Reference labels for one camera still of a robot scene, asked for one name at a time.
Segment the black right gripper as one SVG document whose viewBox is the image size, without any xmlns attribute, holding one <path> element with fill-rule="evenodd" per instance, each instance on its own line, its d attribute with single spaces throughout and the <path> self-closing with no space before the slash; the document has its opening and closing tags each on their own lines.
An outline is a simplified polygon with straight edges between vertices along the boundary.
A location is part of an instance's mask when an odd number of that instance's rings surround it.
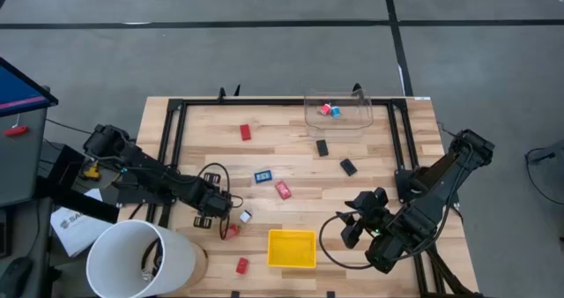
<svg viewBox="0 0 564 298">
<path fill-rule="evenodd" d="M 361 211 L 364 227 L 356 222 L 346 225 L 341 232 L 341 238 L 348 249 L 353 249 L 363 232 L 367 230 L 370 234 L 377 233 L 371 245 L 383 243 L 384 240 L 402 244 L 403 240 L 398 232 L 397 220 L 403 214 L 404 208 L 401 207 L 397 212 L 391 213 L 385 207 L 389 202 L 386 190 L 376 188 L 374 191 L 362 191 L 354 199 L 355 209 Z"/>
</svg>

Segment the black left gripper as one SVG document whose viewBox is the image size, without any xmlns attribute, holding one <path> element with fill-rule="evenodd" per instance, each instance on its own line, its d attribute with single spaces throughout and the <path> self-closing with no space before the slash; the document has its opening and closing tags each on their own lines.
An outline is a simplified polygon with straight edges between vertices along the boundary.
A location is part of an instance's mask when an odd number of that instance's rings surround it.
<svg viewBox="0 0 564 298">
<path fill-rule="evenodd" d="M 206 172 L 204 180 L 214 185 L 220 185 L 221 175 Z M 231 195 L 215 186 L 201 186 L 197 190 L 195 206 L 199 213 L 203 216 L 196 216 L 193 220 L 193 227 L 210 229 L 212 227 L 212 219 L 226 218 L 232 208 L 233 201 Z"/>
</svg>

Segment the yellow plastic basket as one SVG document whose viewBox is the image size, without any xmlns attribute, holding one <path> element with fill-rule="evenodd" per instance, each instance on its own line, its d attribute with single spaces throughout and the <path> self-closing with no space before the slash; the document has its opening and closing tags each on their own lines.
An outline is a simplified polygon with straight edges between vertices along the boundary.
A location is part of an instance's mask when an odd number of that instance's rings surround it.
<svg viewBox="0 0 564 298">
<path fill-rule="evenodd" d="M 271 229 L 268 233 L 267 265 L 276 268 L 315 269 L 315 231 Z"/>
</svg>

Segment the clear plastic container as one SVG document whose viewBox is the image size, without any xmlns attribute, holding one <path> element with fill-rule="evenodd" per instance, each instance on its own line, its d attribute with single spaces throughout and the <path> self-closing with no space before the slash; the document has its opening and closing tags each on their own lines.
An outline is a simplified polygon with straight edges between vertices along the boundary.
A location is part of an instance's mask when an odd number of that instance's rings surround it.
<svg viewBox="0 0 564 298">
<path fill-rule="evenodd" d="M 322 115 L 324 104 L 339 107 L 342 116 L 334 119 Z M 312 138 L 357 138 L 374 122 L 371 98 L 361 87 L 349 92 L 310 90 L 304 96 L 304 119 L 308 135 Z"/>
</svg>

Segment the white printed paper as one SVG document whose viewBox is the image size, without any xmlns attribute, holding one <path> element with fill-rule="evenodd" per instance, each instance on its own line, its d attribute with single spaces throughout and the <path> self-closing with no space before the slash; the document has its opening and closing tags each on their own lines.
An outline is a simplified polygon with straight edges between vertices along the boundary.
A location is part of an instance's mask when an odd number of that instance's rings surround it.
<svg viewBox="0 0 564 298">
<path fill-rule="evenodd" d="M 111 223 L 64 207 L 51 213 L 50 224 L 69 257 L 75 257 L 87 249 L 112 226 Z"/>
</svg>

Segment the black equipment box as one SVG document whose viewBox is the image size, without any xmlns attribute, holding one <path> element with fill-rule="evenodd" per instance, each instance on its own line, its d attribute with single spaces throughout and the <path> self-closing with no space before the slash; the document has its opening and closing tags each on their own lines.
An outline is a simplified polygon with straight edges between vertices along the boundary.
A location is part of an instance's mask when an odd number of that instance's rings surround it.
<svg viewBox="0 0 564 298">
<path fill-rule="evenodd" d="M 73 148 L 44 139 L 38 163 L 38 176 L 71 188 L 83 167 L 85 156 Z"/>
</svg>

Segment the grey cabinet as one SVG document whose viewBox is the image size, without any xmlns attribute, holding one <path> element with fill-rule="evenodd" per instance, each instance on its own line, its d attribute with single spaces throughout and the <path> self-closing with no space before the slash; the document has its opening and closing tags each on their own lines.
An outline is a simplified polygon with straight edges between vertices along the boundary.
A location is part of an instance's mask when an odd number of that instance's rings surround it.
<svg viewBox="0 0 564 298">
<path fill-rule="evenodd" d="M 33 198 L 46 115 L 43 108 L 0 117 L 0 208 Z M 15 124 L 28 132 L 6 137 L 4 131 Z"/>
</svg>

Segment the black keyboard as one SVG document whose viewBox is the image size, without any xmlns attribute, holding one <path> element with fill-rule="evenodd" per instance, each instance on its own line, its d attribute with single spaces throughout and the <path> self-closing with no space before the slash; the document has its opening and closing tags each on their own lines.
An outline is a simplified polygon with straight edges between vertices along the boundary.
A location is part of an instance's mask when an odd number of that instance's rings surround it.
<svg viewBox="0 0 564 298">
<path fill-rule="evenodd" d="M 12 246 L 12 213 L 0 208 L 0 259 L 11 254 Z"/>
</svg>

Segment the black computer mouse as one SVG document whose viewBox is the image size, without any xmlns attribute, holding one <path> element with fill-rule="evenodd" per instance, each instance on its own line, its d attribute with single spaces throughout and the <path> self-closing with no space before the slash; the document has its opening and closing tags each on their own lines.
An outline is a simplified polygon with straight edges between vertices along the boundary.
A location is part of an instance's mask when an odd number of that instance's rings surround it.
<svg viewBox="0 0 564 298">
<path fill-rule="evenodd" d="M 29 257 L 12 260 L 0 276 L 0 298 L 20 298 L 33 268 Z"/>
</svg>

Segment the blue monitor screen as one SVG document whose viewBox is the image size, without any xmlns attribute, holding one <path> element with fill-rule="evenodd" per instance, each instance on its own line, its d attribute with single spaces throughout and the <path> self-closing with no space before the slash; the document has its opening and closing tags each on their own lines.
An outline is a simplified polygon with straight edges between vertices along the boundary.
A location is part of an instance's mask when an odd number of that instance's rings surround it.
<svg viewBox="0 0 564 298">
<path fill-rule="evenodd" d="M 46 88 L 0 57 L 0 117 L 57 106 Z"/>
</svg>

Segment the black aluminium table frame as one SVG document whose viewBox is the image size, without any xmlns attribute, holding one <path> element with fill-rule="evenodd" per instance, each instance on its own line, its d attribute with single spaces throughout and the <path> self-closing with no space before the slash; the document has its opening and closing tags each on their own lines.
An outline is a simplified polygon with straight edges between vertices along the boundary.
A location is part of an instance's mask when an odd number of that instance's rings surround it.
<svg viewBox="0 0 564 298">
<path fill-rule="evenodd" d="M 320 157 L 308 135 L 304 96 L 151 97 L 145 104 L 139 144 L 153 157 L 184 173 L 203 166 L 226 168 L 241 209 L 252 214 L 239 235 L 228 241 L 217 229 L 192 226 L 195 211 L 174 205 L 169 226 L 202 246 L 209 266 L 195 285 L 177 291 L 187 298 L 249 297 L 414 297 L 470 298 L 478 290 L 460 217 L 449 221 L 437 243 L 443 261 L 421 254 L 383 274 L 366 265 L 371 242 L 363 235 L 356 248 L 342 243 L 335 213 L 360 191 L 383 187 L 391 210 L 402 202 L 396 176 L 404 169 L 428 166 L 443 153 L 431 101 L 370 97 L 374 122 L 357 138 L 321 138 L 329 154 Z M 241 139 L 248 124 L 251 139 Z M 348 176 L 340 161 L 357 173 Z M 254 173 L 270 170 L 273 179 L 256 183 Z M 284 181 L 292 196 L 283 200 L 275 184 Z M 312 230 L 316 268 L 267 265 L 271 229 Z M 241 257 L 245 275 L 236 272 Z"/>
</svg>

